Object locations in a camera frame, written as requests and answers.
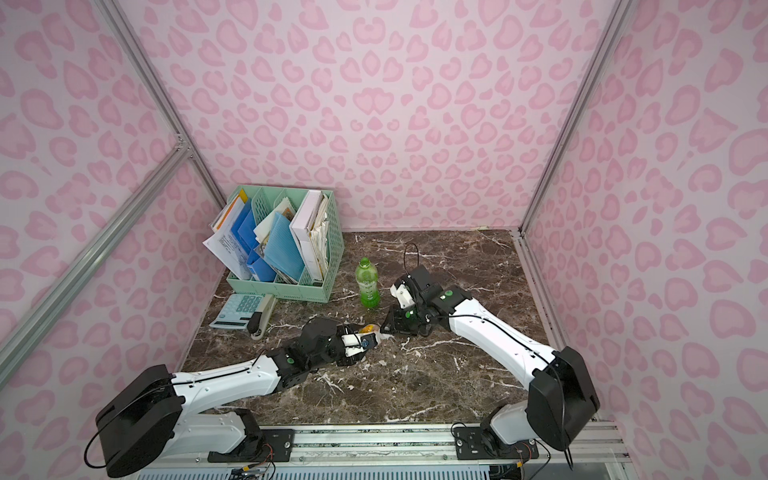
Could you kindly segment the pink drink bottle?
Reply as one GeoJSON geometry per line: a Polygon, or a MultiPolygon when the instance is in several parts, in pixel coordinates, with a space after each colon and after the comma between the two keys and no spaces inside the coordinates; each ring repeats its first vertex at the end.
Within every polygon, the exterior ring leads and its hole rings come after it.
{"type": "Polygon", "coordinates": [[[357,335],[361,338],[367,338],[368,340],[375,338],[377,343],[381,343],[394,338],[392,334],[383,331],[379,325],[375,324],[364,326],[357,332],[357,335]]]}

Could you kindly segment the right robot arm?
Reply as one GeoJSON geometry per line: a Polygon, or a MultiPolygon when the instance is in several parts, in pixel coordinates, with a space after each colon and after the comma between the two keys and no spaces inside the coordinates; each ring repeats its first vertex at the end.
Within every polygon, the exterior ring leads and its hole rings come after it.
{"type": "Polygon", "coordinates": [[[527,389],[524,403],[504,404],[481,422],[489,452],[499,455],[536,439],[568,453],[600,409],[586,363],[575,349],[556,350],[527,337],[466,290],[442,287],[423,266],[395,281],[390,294],[397,303],[387,313],[383,332],[426,337],[441,326],[482,349],[527,389]]]}

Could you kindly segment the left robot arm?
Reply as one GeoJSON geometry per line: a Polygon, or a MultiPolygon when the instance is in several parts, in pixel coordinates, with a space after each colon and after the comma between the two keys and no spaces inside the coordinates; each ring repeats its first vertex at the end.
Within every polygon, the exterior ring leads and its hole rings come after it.
{"type": "Polygon", "coordinates": [[[117,479],[157,459],[191,453],[250,468],[286,462],[293,430],[264,430],[246,408],[220,415],[212,409],[285,391],[327,365],[354,365],[378,345],[379,332],[375,325],[316,317],[299,336],[252,360],[198,372],[149,367],[95,417],[102,467],[117,479]]]}

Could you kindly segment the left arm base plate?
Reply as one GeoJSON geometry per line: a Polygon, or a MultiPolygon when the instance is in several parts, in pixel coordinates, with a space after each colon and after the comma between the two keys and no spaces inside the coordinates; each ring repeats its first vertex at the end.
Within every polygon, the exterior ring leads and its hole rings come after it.
{"type": "Polygon", "coordinates": [[[230,452],[208,453],[208,463],[246,463],[262,464],[288,462],[294,444],[293,429],[261,429],[256,433],[247,433],[245,438],[230,452]]]}

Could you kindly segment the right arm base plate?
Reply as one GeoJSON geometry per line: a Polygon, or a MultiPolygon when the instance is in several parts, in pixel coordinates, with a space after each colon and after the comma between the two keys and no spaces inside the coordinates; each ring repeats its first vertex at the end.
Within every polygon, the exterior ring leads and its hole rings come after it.
{"type": "Polygon", "coordinates": [[[507,444],[490,428],[455,423],[450,428],[459,460],[516,460],[523,463],[539,458],[532,440],[507,444]]]}

